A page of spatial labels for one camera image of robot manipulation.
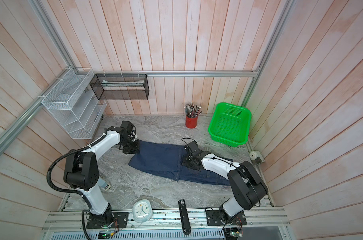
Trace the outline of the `left vertical aluminium post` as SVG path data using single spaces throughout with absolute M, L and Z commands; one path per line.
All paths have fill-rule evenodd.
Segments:
M 57 48 L 58 52 L 61 54 L 63 60 L 66 62 L 66 64 L 69 67 L 74 67 L 74 62 L 72 58 L 70 57 L 65 45 L 63 44 L 59 34 L 57 33 L 55 27 L 53 26 L 43 4 L 42 1 L 37 0 L 29 0 L 29 4 L 31 5 L 33 11 L 39 18 L 41 24 L 45 28 L 47 34 L 51 38 L 53 44 Z

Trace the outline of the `green plastic basket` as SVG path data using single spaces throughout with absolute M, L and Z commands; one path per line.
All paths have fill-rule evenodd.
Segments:
M 217 104 L 208 132 L 215 142 L 238 147 L 248 142 L 252 114 L 244 107 Z

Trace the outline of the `right vertical aluminium post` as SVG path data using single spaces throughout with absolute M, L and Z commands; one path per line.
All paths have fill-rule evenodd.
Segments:
M 297 1 L 285 1 L 284 7 L 282 8 L 282 12 L 277 20 L 277 23 L 274 27 L 274 31 L 272 32 L 271 37 L 269 38 L 267 47 L 264 51 L 264 54 L 261 58 L 260 64 L 258 65 L 258 68 L 255 71 L 255 76 L 252 77 L 252 80 L 250 81 L 250 84 L 247 88 L 246 95 L 243 98 L 242 107 L 246 107 L 248 102 L 250 101 L 250 98 L 256 88 L 256 85 L 259 81 L 259 78 L 266 67 L 275 47 L 276 44 L 285 28 L 286 22 L 291 14 L 293 6 L 296 4 Z

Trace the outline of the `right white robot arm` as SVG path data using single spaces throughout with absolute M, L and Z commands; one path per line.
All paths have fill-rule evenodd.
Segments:
M 184 149 L 187 152 L 182 161 L 185 167 L 211 171 L 229 181 L 234 196 L 215 212 L 222 225 L 232 222 L 242 211 L 249 211 L 268 194 L 267 185 L 252 163 L 236 163 L 218 157 L 211 152 L 200 150 L 196 142 L 186 144 Z

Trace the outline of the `blue denim trousers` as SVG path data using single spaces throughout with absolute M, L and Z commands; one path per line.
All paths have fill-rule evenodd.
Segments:
M 229 181 L 207 170 L 193 170 L 182 165 L 187 152 L 183 146 L 139 141 L 139 152 L 128 165 L 141 172 L 174 181 L 228 186 Z

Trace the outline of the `black remote control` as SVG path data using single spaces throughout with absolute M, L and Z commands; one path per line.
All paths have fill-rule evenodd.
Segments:
M 183 233 L 185 235 L 190 235 L 192 229 L 191 229 L 191 225 L 190 225 L 190 221 L 189 221 L 188 210 L 187 210 L 185 200 L 179 200 L 178 207 L 179 207 L 180 221 L 181 221 Z

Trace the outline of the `vertical aluminium post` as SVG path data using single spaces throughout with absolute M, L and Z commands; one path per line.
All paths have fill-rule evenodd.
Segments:
M 258 68 L 255 71 L 255 76 L 252 77 L 252 80 L 250 81 L 250 84 L 247 88 L 246 95 L 243 98 L 242 107 L 246 107 L 248 102 L 250 101 L 250 98 L 256 88 L 256 85 L 259 81 L 259 78 L 266 67 L 275 47 L 276 44 L 285 28 L 286 22 L 291 14 L 293 6 L 296 4 L 297 1 L 285 1 L 284 7 L 282 8 L 282 12 L 277 20 L 277 23 L 274 27 L 274 31 L 272 32 L 271 37 L 269 38 L 267 47 L 264 51 L 264 54 L 261 58 L 260 64 L 258 65 Z
M 33 11 L 39 18 L 41 24 L 45 28 L 47 34 L 51 38 L 53 44 L 57 48 L 58 52 L 61 54 L 63 60 L 66 62 L 66 64 L 69 67 L 74 67 L 74 62 L 72 58 L 70 57 L 65 45 L 63 44 L 59 34 L 57 33 L 55 27 L 53 26 L 43 4 L 42 1 L 37 0 L 29 0 L 29 4 L 31 5 Z

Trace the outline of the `red metal pencil cup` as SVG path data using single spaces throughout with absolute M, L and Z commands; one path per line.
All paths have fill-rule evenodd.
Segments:
M 186 127 L 189 129 L 194 129 L 197 126 L 198 123 L 198 117 L 190 118 L 186 116 Z

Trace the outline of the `horizontal aluminium frame rail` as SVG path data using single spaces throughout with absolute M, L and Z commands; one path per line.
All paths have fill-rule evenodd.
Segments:
M 96 71 L 92 69 L 75 69 L 79 74 L 86 74 L 92 71 L 94 74 L 114 74 L 120 76 L 136 76 L 146 75 L 150 78 L 161 78 L 161 77 L 174 77 L 174 78 L 185 78 L 185 77 L 256 77 L 258 71 Z

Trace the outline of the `white round alarm clock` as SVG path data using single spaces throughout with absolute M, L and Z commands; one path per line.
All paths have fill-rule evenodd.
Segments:
M 137 223 L 144 223 L 150 220 L 153 216 L 153 211 L 149 200 L 143 199 L 136 202 L 132 207 L 132 217 Z

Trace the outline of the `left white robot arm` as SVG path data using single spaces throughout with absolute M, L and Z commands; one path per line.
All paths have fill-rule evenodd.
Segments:
M 113 146 L 118 146 L 125 155 L 139 151 L 134 124 L 122 121 L 119 127 L 105 129 L 101 137 L 94 142 L 78 150 L 70 150 L 56 159 L 46 174 L 47 183 L 53 190 L 77 194 L 86 202 L 88 208 L 81 212 L 82 229 L 86 239 L 90 238 L 87 228 L 112 229 L 111 233 L 104 234 L 103 237 L 107 238 L 117 234 L 127 225 L 128 213 L 114 214 L 111 204 L 103 197 L 97 183 L 97 161 Z M 62 160 L 65 160 L 63 180 L 70 186 L 69 189 L 56 186 L 51 179 L 54 167 Z

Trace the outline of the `left aluminium frame rail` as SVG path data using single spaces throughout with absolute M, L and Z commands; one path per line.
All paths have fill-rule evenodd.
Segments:
M 53 82 L 28 106 L 28 108 L 0 135 L 0 156 L 25 129 L 31 120 L 43 108 L 42 100 L 62 80 L 62 77 L 69 72 L 70 67 L 65 68 Z

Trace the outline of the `white tape roll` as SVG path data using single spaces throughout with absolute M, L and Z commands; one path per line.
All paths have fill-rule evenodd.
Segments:
M 264 157 L 259 151 L 251 151 L 249 153 L 249 157 L 253 163 L 253 165 L 259 165 L 265 162 Z

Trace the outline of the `black mesh wall basket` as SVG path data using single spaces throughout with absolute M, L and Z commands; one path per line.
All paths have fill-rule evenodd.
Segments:
M 101 101 L 146 101 L 149 96 L 145 74 L 95 74 L 90 87 Z

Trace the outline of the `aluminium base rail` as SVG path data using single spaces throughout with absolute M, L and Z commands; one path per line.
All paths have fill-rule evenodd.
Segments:
M 153 210 L 152 218 L 137 223 L 129 210 L 116 211 L 118 224 L 109 229 L 83 229 L 80 212 L 50 213 L 42 227 L 42 240 L 238 240 L 295 239 L 283 208 L 255 208 L 240 213 L 228 224 L 214 223 L 208 209 L 188 209 L 191 233 L 182 230 L 178 209 Z

